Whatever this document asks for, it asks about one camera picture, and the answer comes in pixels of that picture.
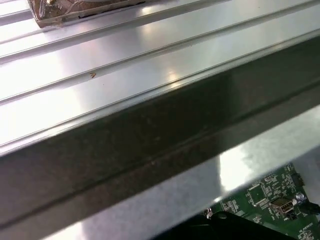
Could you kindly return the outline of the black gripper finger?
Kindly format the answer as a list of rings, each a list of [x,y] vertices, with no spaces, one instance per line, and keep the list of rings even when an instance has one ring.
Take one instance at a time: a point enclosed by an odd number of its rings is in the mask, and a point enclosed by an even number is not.
[[[197,215],[172,229],[174,240],[292,240],[293,237],[229,212]]]

